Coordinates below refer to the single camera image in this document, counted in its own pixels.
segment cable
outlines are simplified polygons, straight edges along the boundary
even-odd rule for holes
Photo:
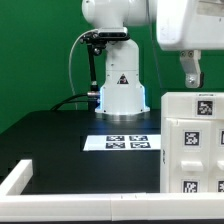
[[[150,19],[150,12],[149,12],[149,0],[146,0],[146,8],[147,8],[147,15],[148,15],[148,22],[149,22],[149,31],[150,31],[150,37],[151,37],[151,42],[152,42],[152,50],[153,50],[153,56],[156,64],[156,71],[157,71],[157,76],[158,76],[158,81],[159,81],[159,86],[160,89],[163,89],[163,81],[160,73],[160,68],[159,68],[159,60],[158,60],[158,55],[156,52],[156,46],[155,46],[155,41],[153,40],[153,34],[152,34],[152,22]]]
[[[82,38],[82,36],[88,34],[88,33],[92,33],[92,32],[96,32],[97,29],[93,29],[93,30],[89,30],[85,33],[83,33],[82,35],[80,35],[76,41],[74,42],[74,44],[72,45],[70,54],[69,54],[69,63],[68,63],[68,73],[69,73],[69,82],[70,82],[70,86],[72,89],[72,94],[75,95],[75,88],[74,88],[74,84],[73,84],[73,80],[72,80],[72,57],[73,57],[73,53],[74,53],[74,49],[78,43],[78,41]]]
[[[51,111],[56,111],[58,110],[62,105],[68,103],[68,102],[71,102],[71,100],[74,100],[74,99],[77,99],[77,98],[80,98],[80,97],[86,97],[88,96],[86,93],[84,94],[77,94],[77,95],[74,95],[74,96],[71,96],[65,100],[63,100],[61,103],[58,103],[56,105],[54,105],[50,110]]]
[[[60,107],[62,107],[65,104],[72,104],[72,103],[89,103],[89,102],[96,102],[96,100],[74,100],[74,101],[69,101],[69,102],[64,102],[64,103],[59,103],[52,107],[50,110],[51,111],[57,111]]]

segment black tabletop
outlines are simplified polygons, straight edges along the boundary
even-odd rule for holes
[[[24,194],[159,192],[159,151],[83,152],[87,135],[159,133],[160,111],[122,122],[88,111],[32,112],[0,135],[0,177],[32,159]]]

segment metal bracket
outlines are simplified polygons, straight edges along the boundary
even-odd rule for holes
[[[187,88],[201,88],[203,86],[204,74],[200,69],[200,59],[200,50],[181,51],[180,53],[180,62],[186,73],[185,85]]]

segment white frame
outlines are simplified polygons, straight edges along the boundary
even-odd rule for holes
[[[224,219],[224,194],[20,195],[32,177],[22,160],[0,185],[0,222]]]

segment green backdrop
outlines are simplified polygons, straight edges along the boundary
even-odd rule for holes
[[[76,38],[92,28],[82,16],[81,2],[0,0],[0,132],[27,113],[48,110],[72,95],[69,52]],[[152,38],[149,27],[129,29],[140,47],[140,80],[146,87],[146,103],[152,109],[160,108],[161,95],[166,91],[190,91],[184,87],[179,52],[162,52],[155,41],[155,29],[153,26]],[[223,56],[222,51],[202,53],[201,68],[206,77],[200,91],[223,91]],[[105,55],[96,58],[100,85],[104,82],[104,60]],[[74,53],[73,79],[77,93],[89,89],[84,45]]]

